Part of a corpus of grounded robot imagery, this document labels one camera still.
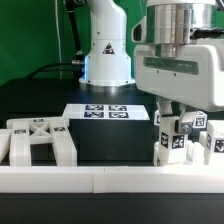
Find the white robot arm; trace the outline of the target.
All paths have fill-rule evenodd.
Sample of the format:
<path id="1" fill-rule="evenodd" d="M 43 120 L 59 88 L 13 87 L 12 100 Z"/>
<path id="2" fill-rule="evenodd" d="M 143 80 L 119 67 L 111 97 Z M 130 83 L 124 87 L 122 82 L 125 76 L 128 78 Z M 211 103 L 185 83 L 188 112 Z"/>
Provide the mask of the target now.
<path id="1" fill-rule="evenodd" d="M 216 0 L 146 0 L 126 54 L 126 14 L 113 0 L 86 0 L 91 50 L 81 80 L 91 87 L 137 88 L 183 105 L 181 125 L 197 109 L 224 110 L 224 30 L 214 26 Z"/>

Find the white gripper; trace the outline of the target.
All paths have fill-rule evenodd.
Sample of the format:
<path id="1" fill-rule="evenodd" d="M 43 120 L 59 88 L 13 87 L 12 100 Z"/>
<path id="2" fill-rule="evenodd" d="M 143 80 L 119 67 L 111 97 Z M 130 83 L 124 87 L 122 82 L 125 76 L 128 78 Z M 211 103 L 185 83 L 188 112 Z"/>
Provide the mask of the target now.
<path id="1" fill-rule="evenodd" d="M 134 74 L 138 89 L 161 96 L 156 98 L 161 116 L 173 113 L 171 100 L 182 103 L 175 121 L 178 134 L 191 133 L 193 107 L 224 111 L 224 39 L 199 39 L 179 46 L 176 58 L 156 57 L 153 46 L 137 45 Z"/>

